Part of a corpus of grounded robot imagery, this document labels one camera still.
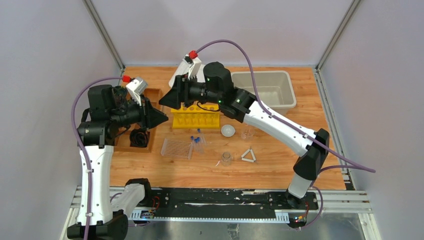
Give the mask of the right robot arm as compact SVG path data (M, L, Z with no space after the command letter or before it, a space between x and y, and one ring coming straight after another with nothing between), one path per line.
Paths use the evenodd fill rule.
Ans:
M176 75L159 104L175 110L194 102L217 104L224 116L256 127L287 145L298 159L284 197L290 208L301 207L328 156L330 134L322 128L314 131L296 124L266 106L257 93L236 87L231 72L220 62L206 64L203 75L204 82L189 73Z

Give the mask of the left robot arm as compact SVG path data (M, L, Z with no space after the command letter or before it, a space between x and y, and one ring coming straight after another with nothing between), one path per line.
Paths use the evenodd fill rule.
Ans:
M110 171L116 139L132 125L151 130L168 120L145 96L145 87L96 85L88 92L89 106L76 129L80 148L82 191L71 240L123 240L137 205L149 206L154 197L146 178L126 182L123 192L110 195Z

